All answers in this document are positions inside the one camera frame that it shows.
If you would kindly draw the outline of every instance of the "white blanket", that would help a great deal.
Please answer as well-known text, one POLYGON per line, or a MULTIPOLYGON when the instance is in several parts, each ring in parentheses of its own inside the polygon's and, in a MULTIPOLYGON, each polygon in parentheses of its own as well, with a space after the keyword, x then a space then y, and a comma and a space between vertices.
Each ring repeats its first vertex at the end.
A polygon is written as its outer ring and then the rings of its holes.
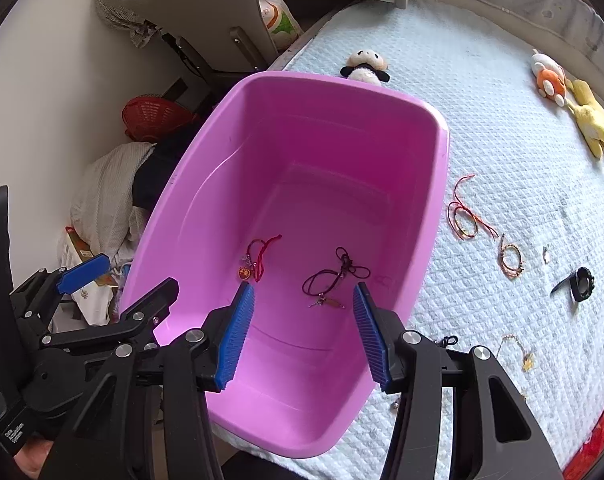
MULTIPOLYGON (((604 158, 592 158, 568 110, 537 93, 531 46, 472 12, 434 0, 409 0, 406 10, 364 2, 333 17, 287 69, 339 76, 349 54, 362 48, 388 60, 385 86, 434 105, 450 128, 448 196, 407 325, 431 338, 456 334, 461 351, 483 344, 495 352, 509 333, 533 349, 528 373, 512 341, 499 361, 564 467, 604 409, 604 158), (469 173, 477 176, 461 185, 462 199, 522 251, 525 271, 512 282, 486 232, 460 241, 448 226, 451 190, 469 173), (579 306, 568 288, 549 297, 579 266, 596 277, 592 297, 579 306)), ((306 460, 219 434, 307 478, 374 480, 395 422, 395 397, 373 391, 342 439, 306 460)), ((437 479, 448 478, 450 463, 450 393, 444 398, 437 479)))

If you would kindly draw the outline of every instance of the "red plastic basket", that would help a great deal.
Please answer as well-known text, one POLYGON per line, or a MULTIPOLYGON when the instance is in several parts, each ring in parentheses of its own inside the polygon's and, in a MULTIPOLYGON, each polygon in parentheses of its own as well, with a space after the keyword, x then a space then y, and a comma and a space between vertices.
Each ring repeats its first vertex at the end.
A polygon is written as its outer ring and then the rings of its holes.
POLYGON ((157 142, 175 128, 191 122, 194 114, 173 101, 154 96, 131 99, 122 110, 125 132, 133 140, 157 142))

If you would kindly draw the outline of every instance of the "panda plush toy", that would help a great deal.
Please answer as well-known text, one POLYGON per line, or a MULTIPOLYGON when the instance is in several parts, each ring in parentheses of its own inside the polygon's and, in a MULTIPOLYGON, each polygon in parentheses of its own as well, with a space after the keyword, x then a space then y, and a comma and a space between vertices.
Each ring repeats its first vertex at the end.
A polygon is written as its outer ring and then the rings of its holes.
POLYGON ((388 63, 374 50, 360 50, 349 56, 339 73, 348 79, 381 86, 382 81, 389 82, 390 76, 384 72, 387 68, 388 63))

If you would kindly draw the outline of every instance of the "yellow plush toy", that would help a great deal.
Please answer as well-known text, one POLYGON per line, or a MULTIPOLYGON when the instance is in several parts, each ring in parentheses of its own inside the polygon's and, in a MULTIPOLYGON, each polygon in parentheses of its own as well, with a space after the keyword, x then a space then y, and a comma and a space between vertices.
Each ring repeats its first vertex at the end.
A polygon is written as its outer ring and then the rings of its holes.
POLYGON ((575 116, 579 130, 595 158, 602 158, 604 146, 604 109, 597 102, 588 83, 575 79, 572 83, 566 79, 566 86, 573 92, 577 105, 566 99, 566 106, 575 116))

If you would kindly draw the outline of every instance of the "panda head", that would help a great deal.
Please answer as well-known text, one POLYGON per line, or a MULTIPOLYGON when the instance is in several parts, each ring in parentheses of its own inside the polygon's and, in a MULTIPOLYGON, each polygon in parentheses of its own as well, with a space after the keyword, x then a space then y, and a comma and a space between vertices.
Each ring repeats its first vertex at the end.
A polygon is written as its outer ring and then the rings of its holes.
POLYGON ((368 63, 376 70, 386 70, 388 63, 374 50, 358 50, 349 56, 347 66, 357 66, 362 63, 368 63))

